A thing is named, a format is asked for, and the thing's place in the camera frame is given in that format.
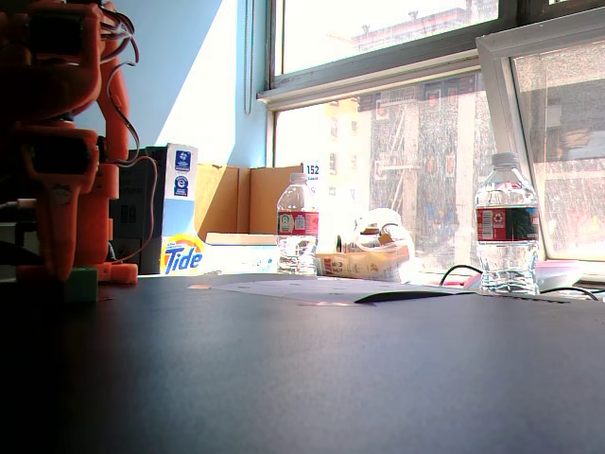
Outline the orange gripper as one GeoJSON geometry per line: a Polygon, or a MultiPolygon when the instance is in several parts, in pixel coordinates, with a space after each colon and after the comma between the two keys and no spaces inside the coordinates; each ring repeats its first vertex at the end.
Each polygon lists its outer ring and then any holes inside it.
{"type": "Polygon", "coordinates": [[[27,176],[41,184],[38,233],[48,274],[65,281],[74,265],[78,194],[93,187],[99,165],[95,131],[59,126],[20,126],[13,135],[27,176]]]}

